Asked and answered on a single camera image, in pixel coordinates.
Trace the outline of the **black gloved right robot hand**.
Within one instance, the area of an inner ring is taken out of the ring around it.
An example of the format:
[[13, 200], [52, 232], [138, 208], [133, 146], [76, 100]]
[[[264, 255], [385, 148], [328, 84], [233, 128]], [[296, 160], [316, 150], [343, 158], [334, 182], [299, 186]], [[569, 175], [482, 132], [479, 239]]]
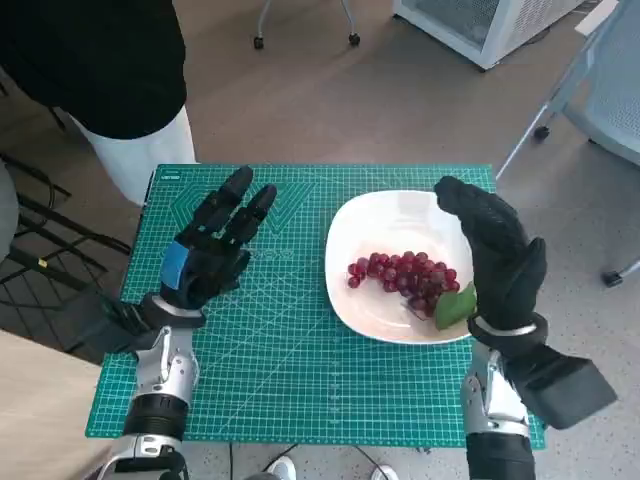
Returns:
[[532, 324], [547, 273], [544, 239], [530, 239], [516, 210], [494, 193], [451, 176], [434, 192], [440, 209], [459, 219], [470, 245], [480, 317], [503, 331]]

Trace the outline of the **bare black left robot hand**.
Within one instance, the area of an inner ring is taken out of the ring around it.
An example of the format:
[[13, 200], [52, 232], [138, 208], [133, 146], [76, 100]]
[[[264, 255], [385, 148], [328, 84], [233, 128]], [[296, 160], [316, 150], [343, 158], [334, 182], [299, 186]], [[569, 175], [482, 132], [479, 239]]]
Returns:
[[160, 271], [160, 297], [169, 305], [199, 310], [239, 286], [251, 258], [244, 245], [257, 234], [277, 195], [277, 188], [267, 184], [243, 206], [252, 180], [250, 167], [235, 170], [174, 237]]

